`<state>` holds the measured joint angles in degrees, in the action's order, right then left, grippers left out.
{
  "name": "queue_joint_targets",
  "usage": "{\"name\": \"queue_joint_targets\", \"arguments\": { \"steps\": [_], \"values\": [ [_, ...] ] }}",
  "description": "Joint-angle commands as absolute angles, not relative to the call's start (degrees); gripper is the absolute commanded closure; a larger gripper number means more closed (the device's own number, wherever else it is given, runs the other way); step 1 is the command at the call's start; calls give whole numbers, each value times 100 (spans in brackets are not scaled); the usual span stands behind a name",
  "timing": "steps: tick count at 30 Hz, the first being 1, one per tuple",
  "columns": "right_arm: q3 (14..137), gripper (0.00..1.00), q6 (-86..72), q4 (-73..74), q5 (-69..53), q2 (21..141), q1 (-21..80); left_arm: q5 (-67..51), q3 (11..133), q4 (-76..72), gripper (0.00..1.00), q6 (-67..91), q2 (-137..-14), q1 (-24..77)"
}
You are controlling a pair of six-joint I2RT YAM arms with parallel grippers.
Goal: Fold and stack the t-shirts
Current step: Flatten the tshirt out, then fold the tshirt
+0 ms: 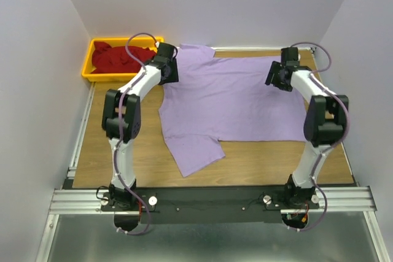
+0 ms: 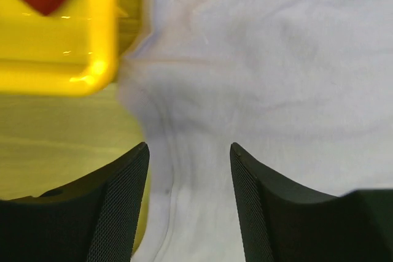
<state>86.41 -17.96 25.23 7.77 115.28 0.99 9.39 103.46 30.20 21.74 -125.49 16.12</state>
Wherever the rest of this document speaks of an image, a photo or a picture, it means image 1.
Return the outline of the lavender t shirt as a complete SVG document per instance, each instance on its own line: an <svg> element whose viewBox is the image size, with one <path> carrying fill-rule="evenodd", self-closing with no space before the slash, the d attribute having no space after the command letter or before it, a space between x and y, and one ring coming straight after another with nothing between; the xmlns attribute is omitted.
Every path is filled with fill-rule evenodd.
<svg viewBox="0 0 393 262"><path fill-rule="evenodd" d="M205 45L179 47L179 80L164 85L159 115L182 176L221 160L223 141L304 141L302 95L265 83L274 61L218 58Z"/></svg>

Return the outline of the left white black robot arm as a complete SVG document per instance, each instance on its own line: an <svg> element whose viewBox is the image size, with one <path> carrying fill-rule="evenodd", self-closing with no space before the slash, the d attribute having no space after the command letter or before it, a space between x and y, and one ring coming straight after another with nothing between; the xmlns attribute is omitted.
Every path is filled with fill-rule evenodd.
<svg viewBox="0 0 393 262"><path fill-rule="evenodd" d="M106 92L102 129L112 152L113 175L108 195L110 206L133 209L140 200L134 195L133 142L141 130L141 103L157 85L179 81L177 47L158 42L156 55L142 64L140 71L124 86Z"/></svg>

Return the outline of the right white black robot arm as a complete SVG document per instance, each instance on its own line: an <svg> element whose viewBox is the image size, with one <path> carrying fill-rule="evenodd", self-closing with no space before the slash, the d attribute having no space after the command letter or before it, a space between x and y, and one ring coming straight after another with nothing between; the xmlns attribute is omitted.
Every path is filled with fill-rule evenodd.
<svg viewBox="0 0 393 262"><path fill-rule="evenodd" d="M281 60L272 62L265 84L288 92L297 90L308 103L303 124L305 149L282 197L286 206L299 208L312 201L326 158L348 133L349 99L329 90L314 71L302 66L295 46L281 49Z"/></svg>

